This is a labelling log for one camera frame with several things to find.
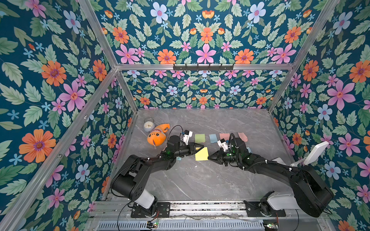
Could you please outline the green memo pad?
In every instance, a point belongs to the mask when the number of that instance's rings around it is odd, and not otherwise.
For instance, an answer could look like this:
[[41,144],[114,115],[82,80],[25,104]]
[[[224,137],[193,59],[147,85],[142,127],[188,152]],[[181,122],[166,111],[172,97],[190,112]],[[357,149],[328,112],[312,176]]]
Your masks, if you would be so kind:
[[205,143],[206,142],[205,134],[196,134],[195,135],[195,142],[196,143]]

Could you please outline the yellow memo pad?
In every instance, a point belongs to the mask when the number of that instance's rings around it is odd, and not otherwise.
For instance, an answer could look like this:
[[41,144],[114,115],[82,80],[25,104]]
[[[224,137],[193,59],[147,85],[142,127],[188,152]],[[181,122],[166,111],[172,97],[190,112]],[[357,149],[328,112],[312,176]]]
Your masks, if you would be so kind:
[[199,149],[195,154],[196,161],[207,161],[209,157],[209,152],[207,147]]

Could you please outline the pale white memo pad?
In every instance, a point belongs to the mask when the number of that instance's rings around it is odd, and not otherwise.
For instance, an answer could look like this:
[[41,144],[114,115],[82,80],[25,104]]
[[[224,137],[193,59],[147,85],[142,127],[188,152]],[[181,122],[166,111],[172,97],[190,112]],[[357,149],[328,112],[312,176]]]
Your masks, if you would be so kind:
[[218,138],[217,138],[216,134],[210,134],[209,138],[210,138],[211,143],[217,143],[218,142]]

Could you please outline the pink memo pad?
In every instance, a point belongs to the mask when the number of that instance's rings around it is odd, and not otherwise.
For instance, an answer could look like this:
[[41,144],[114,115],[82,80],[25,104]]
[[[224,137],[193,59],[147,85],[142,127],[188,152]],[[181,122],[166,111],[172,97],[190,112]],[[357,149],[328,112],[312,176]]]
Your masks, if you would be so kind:
[[229,137],[230,137],[230,134],[229,133],[220,133],[219,137],[220,137],[220,140],[228,141]]

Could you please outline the torn pink sheet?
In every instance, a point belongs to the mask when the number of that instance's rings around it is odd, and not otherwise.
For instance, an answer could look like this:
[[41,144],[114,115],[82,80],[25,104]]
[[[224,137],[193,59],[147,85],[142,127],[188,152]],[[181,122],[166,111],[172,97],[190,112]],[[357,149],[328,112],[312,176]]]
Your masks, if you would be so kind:
[[248,141],[248,137],[245,135],[245,133],[239,132],[239,133],[238,133],[238,136],[239,136],[239,138],[240,138],[243,142],[247,142],[247,141]]

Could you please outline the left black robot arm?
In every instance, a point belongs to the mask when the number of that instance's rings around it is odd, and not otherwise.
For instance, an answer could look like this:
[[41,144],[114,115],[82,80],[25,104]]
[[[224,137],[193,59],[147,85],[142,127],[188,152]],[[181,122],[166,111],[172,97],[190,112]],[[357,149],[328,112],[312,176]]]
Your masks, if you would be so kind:
[[124,162],[111,182],[111,189],[153,213],[157,198],[145,187],[152,173],[171,169],[178,157],[195,155],[205,149],[203,144],[185,143],[179,136],[169,138],[167,146],[155,157],[143,158],[131,155]]

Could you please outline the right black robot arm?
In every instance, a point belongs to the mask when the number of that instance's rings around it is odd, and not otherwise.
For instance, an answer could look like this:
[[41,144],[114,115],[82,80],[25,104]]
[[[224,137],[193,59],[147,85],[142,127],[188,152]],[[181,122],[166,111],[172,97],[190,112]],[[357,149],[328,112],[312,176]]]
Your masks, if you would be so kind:
[[293,195],[267,197],[267,203],[275,210],[300,209],[318,218],[334,198],[332,190],[311,166],[292,167],[266,159],[249,152],[240,138],[231,138],[227,147],[223,143],[224,140],[218,141],[220,149],[208,156],[208,160],[265,175],[291,187]]

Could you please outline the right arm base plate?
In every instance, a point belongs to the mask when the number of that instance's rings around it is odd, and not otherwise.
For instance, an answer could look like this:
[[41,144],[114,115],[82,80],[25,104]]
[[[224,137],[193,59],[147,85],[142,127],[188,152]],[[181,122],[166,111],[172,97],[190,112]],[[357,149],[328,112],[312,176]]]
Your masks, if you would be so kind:
[[285,210],[274,210],[268,203],[259,201],[243,201],[249,218],[256,217],[286,217]]

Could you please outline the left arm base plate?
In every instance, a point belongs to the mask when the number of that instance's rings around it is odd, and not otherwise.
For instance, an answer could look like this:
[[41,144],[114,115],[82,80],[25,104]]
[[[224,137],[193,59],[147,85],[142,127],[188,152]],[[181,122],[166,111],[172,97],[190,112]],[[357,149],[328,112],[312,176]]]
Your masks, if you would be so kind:
[[146,209],[135,203],[131,218],[168,218],[170,216],[171,203],[169,202],[154,202],[154,204]]

